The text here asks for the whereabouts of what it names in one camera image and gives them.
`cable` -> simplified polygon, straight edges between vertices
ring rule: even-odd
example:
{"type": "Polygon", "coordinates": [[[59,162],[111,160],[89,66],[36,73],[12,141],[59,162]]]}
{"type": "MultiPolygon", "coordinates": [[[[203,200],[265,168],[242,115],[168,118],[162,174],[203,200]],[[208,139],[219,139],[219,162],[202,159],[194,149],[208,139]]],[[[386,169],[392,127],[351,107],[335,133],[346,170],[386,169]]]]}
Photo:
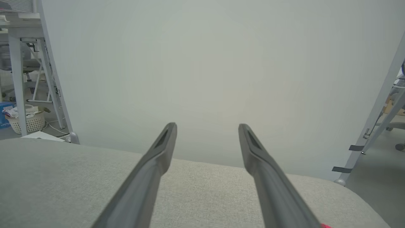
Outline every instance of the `cable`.
{"type": "Polygon", "coordinates": [[[63,132],[63,131],[59,131],[58,129],[56,129],[56,128],[54,128],[50,123],[52,123],[52,122],[57,122],[57,120],[53,120],[53,121],[46,121],[45,120],[45,126],[41,129],[41,131],[43,131],[48,125],[51,127],[51,128],[53,128],[54,130],[56,130],[56,131],[58,131],[58,132],[60,132],[60,133],[62,133],[62,134],[65,134],[65,135],[68,135],[69,133],[66,133],[66,132],[63,132]]]}
{"type": "Polygon", "coordinates": [[[62,138],[62,137],[65,137],[65,136],[67,136],[67,135],[69,135],[69,133],[64,134],[64,135],[61,135],[61,136],[57,136],[57,137],[58,137],[58,138],[62,138]]]}

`laundry basket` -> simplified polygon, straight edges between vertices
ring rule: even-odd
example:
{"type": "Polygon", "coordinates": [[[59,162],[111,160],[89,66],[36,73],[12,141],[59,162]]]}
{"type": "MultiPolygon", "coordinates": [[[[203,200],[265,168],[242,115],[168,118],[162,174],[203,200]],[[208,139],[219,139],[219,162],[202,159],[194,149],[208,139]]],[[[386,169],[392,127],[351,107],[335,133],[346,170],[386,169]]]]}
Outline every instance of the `laundry basket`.
{"type": "Polygon", "coordinates": [[[33,105],[25,105],[26,107],[26,113],[34,113],[38,111],[38,106],[33,106],[33,105]]]}
{"type": "MultiPolygon", "coordinates": [[[[17,134],[21,134],[21,128],[20,128],[20,119],[18,118],[8,118],[7,119],[13,128],[13,130],[17,134]]],[[[35,114],[33,117],[28,117],[27,118],[27,132],[34,132],[34,131],[39,131],[41,130],[45,125],[45,117],[44,117],[44,112],[40,112],[35,114]]]]}

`gray floor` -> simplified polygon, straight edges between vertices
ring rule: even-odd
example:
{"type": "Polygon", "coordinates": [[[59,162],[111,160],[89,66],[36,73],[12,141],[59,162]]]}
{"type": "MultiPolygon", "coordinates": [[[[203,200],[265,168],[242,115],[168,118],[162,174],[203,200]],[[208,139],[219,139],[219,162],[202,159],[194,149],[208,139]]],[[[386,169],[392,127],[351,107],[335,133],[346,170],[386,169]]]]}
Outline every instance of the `gray floor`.
{"type": "MultiPolygon", "coordinates": [[[[393,121],[405,122],[405,116],[396,116],[393,121]]],[[[394,147],[404,142],[405,130],[384,131],[367,154],[360,156],[346,185],[391,228],[405,227],[405,152],[394,147]]]]}

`metal frame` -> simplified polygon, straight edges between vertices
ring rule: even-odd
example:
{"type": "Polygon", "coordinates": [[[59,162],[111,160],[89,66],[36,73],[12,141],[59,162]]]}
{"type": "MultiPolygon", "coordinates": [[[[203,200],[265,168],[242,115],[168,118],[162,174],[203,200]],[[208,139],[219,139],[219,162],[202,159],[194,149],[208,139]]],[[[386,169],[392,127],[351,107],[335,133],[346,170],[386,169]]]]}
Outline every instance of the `metal frame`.
{"type": "MultiPolygon", "coordinates": [[[[375,123],[377,122],[381,110],[385,104],[385,101],[391,91],[392,85],[396,79],[396,76],[398,75],[398,69],[401,67],[403,64],[403,61],[405,59],[405,33],[402,35],[402,39],[399,43],[398,49],[395,53],[395,56],[392,60],[391,66],[388,70],[387,76],[384,80],[384,83],[381,87],[381,90],[377,96],[377,99],[374,103],[374,106],[370,112],[370,115],[367,118],[366,124],[363,128],[363,130],[360,133],[359,138],[357,139],[356,145],[365,145],[363,148],[363,151],[366,151],[375,141],[376,138],[373,138],[373,136],[369,139],[369,142],[367,139],[369,138],[371,134],[371,129],[373,129],[375,123]]],[[[381,125],[377,131],[383,131],[385,127],[381,125]]],[[[361,154],[361,151],[352,151],[350,154],[349,159],[346,162],[345,168],[347,169],[353,169],[359,156],[361,154]]],[[[342,173],[339,177],[339,179],[335,180],[336,183],[339,183],[343,186],[346,185],[346,181],[349,178],[350,173],[342,173]]]]}
{"type": "Polygon", "coordinates": [[[319,228],[321,224],[247,124],[239,125],[246,170],[253,176],[266,228],[319,228]]]}
{"type": "Polygon", "coordinates": [[[392,123],[388,124],[388,126],[386,126],[386,130],[389,130],[389,131],[391,131],[393,128],[405,130],[405,123],[392,122],[392,123]]]}
{"type": "Polygon", "coordinates": [[[24,103],[24,88],[23,88],[23,60],[21,54],[21,42],[20,37],[14,29],[9,29],[9,48],[11,68],[13,69],[13,83],[15,91],[15,99],[17,101],[18,114],[20,116],[19,123],[21,128],[21,135],[27,135],[27,120],[21,118],[26,116],[25,103],[24,103]]]}
{"type": "Polygon", "coordinates": [[[55,86],[53,84],[51,67],[49,65],[49,57],[48,57],[47,49],[45,47],[45,39],[44,38],[39,38],[38,39],[38,44],[39,44],[41,52],[42,52],[43,68],[45,70],[45,76],[46,76],[46,79],[47,79],[49,92],[51,94],[53,108],[54,108],[55,113],[56,113],[56,118],[58,119],[59,127],[61,129],[64,129],[65,127],[62,124],[61,114],[59,113],[60,105],[59,105],[59,102],[58,102],[58,97],[56,95],[55,86]]]}
{"type": "Polygon", "coordinates": [[[118,189],[93,228],[149,227],[160,177],[170,166],[177,125],[169,123],[118,189]]]}
{"type": "Polygon", "coordinates": [[[44,10],[43,10],[41,0],[37,0],[37,11],[39,12],[39,15],[40,15],[40,18],[41,18],[43,37],[45,39],[45,43],[47,44],[49,61],[50,61],[51,65],[53,66],[52,67],[52,75],[53,75],[53,78],[55,80],[56,88],[58,89],[59,99],[60,99],[60,103],[61,103],[61,106],[62,106],[62,112],[64,114],[66,125],[67,125],[68,131],[70,133],[70,138],[71,138],[70,142],[74,143],[74,144],[80,144],[77,134],[72,129],[72,124],[71,124],[71,121],[70,121],[70,118],[69,118],[68,109],[66,107],[66,102],[64,100],[63,92],[62,92],[62,89],[61,89],[61,85],[60,85],[60,81],[59,81],[59,77],[58,77],[58,72],[57,72],[57,69],[56,69],[55,60],[53,58],[51,42],[49,40],[47,23],[46,23],[46,19],[45,19],[44,10]]]}
{"type": "Polygon", "coordinates": [[[39,60],[38,56],[36,56],[36,54],[34,53],[34,51],[33,51],[31,48],[30,48],[30,51],[31,51],[32,56],[35,58],[35,60],[40,64],[40,67],[39,67],[39,70],[38,70],[38,76],[36,77],[36,83],[35,83],[35,88],[34,88],[34,94],[32,95],[32,99],[31,99],[31,100],[27,100],[27,101],[30,101],[30,102],[52,103],[52,102],[49,100],[50,94],[51,94],[51,90],[48,91],[48,97],[47,97],[47,100],[46,100],[46,101],[40,101],[40,100],[36,100],[36,99],[35,99],[35,97],[36,97],[36,91],[37,91],[37,88],[38,88],[38,85],[39,85],[39,79],[40,79],[40,77],[41,77],[41,71],[42,71],[42,66],[43,66],[43,64],[42,64],[42,61],[39,60]]]}
{"type": "Polygon", "coordinates": [[[384,118],[384,120],[380,123],[377,124],[379,126],[377,130],[374,132],[374,134],[370,137],[370,139],[367,141],[366,145],[363,148],[363,153],[365,154],[367,150],[374,144],[375,140],[378,138],[378,136],[385,130],[386,127],[400,127],[401,125],[404,125],[404,123],[392,123],[390,124],[391,121],[394,119],[395,115],[401,110],[401,108],[405,105],[405,89],[402,89],[400,92],[398,99],[396,99],[394,106],[392,107],[390,113],[384,118]]]}

